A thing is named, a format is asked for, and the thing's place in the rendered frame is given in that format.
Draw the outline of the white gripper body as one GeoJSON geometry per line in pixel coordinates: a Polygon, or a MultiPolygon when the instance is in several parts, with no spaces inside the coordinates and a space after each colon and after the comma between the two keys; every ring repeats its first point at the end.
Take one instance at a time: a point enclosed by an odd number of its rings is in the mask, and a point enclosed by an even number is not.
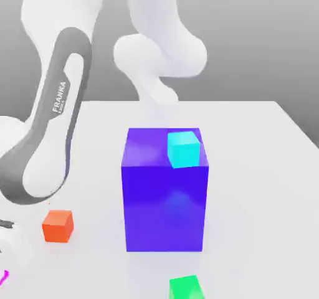
{"type": "Polygon", "coordinates": [[[0,229],[0,270],[25,267],[33,258],[34,252],[24,229],[0,229]]]}

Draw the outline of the small green cube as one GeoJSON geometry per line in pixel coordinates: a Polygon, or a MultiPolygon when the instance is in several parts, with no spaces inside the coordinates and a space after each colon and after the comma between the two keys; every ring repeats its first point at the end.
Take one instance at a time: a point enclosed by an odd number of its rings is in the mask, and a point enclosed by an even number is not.
{"type": "Polygon", "coordinates": [[[169,299],[204,299],[204,293],[196,275],[169,280],[169,299]]]}

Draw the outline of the small cyan cube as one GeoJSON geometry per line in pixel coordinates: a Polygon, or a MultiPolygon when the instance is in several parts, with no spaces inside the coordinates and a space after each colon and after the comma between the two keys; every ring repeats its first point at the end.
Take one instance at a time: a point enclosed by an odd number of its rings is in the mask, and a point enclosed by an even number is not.
{"type": "Polygon", "coordinates": [[[174,169],[199,165],[200,141],[193,131],[168,133],[167,155],[174,169]]]}

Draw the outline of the large blue box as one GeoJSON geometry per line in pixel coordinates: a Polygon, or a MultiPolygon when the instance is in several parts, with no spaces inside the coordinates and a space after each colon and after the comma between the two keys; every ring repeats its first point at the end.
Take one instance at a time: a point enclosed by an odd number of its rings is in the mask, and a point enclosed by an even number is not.
{"type": "Polygon", "coordinates": [[[126,249],[129,252],[202,251],[209,162],[201,131],[199,164],[174,168],[168,134],[180,128],[129,128],[121,162],[126,249]]]}

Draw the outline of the small orange cube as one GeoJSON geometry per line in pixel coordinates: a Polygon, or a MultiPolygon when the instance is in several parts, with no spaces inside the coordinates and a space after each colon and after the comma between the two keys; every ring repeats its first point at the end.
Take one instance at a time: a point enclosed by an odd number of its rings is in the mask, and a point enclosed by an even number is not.
{"type": "Polygon", "coordinates": [[[67,243],[74,230],[72,211],[50,210],[42,222],[46,242],[67,243]]]}

